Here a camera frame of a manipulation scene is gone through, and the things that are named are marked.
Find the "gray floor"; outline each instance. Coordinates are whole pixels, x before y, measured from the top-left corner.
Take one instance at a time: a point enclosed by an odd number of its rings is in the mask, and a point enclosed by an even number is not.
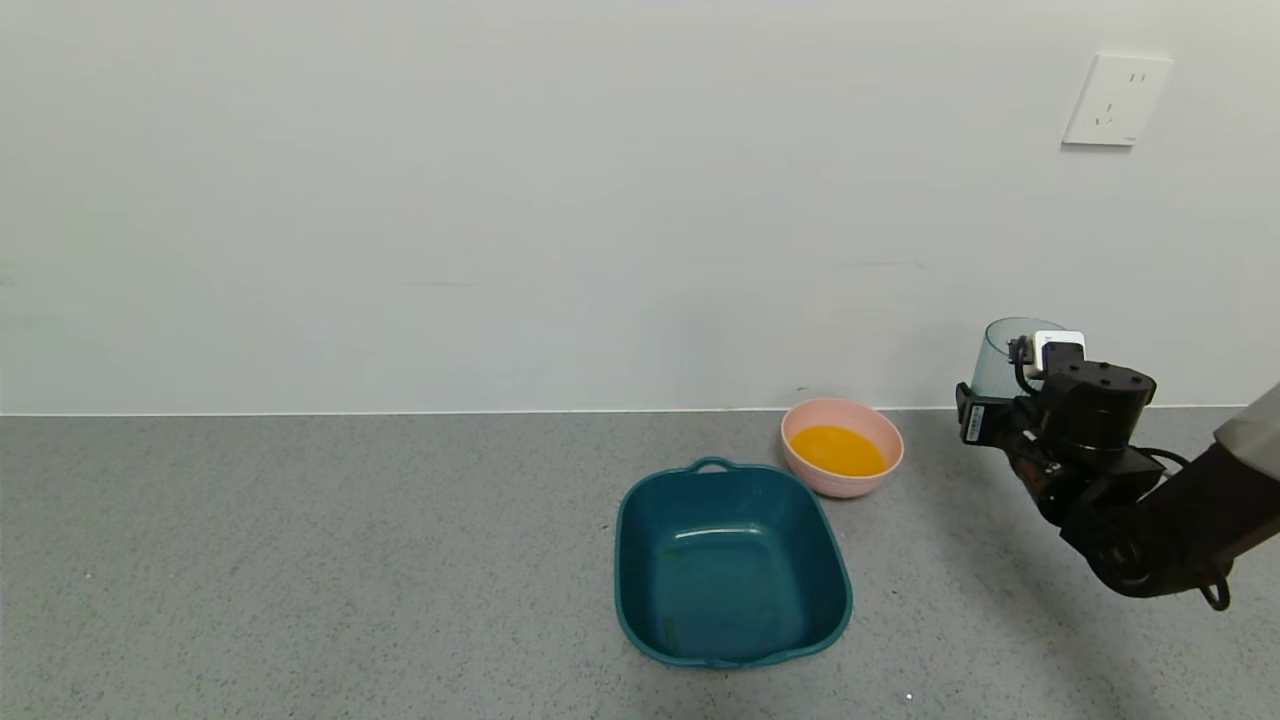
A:
[[[1187,454],[1226,413],[1149,411]],[[634,650],[617,503],[701,455],[771,461],[771,414],[0,420],[6,720],[1274,717],[1280,541],[1234,606],[1114,596],[950,413],[824,502],[856,610],[740,673]]]

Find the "transparent cup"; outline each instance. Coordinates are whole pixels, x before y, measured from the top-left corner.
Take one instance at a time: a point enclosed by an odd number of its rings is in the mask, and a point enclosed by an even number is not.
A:
[[[1061,331],[1062,325],[1036,318],[1001,318],[987,325],[978,351],[978,365],[973,369],[969,387],[975,395],[987,397],[1016,397],[1027,395],[1014,378],[1014,365],[1009,361],[1009,341],[1020,336],[1033,336],[1036,331]],[[1039,389],[1039,380],[1029,380]]]

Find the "orange liquid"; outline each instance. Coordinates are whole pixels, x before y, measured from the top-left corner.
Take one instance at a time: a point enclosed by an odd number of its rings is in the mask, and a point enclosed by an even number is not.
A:
[[[888,462],[876,445],[854,430],[814,425],[791,437],[791,450],[813,465],[837,475],[878,475]]]

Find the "wall outlet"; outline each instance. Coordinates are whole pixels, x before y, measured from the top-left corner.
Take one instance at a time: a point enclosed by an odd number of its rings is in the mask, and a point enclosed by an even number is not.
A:
[[[1172,67],[1174,61],[1169,58],[1094,56],[1062,142],[1138,142]]]

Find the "robotic hand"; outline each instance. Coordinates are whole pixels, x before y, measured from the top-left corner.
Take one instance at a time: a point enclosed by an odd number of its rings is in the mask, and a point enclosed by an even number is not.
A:
[[[1129,445],[1156,383],[1085,360],[1082,333],[1020,336],[1007,359],[1025,395],[988,397],[957,384],[960,438],[1002,450],[1041,515],[1115,592],[1198,588],[1213,610],[1226,610],[1235,557],[1280,532],[1280,386],[1188,461]],[[1157,457],[1181,468],[1161,483]]]

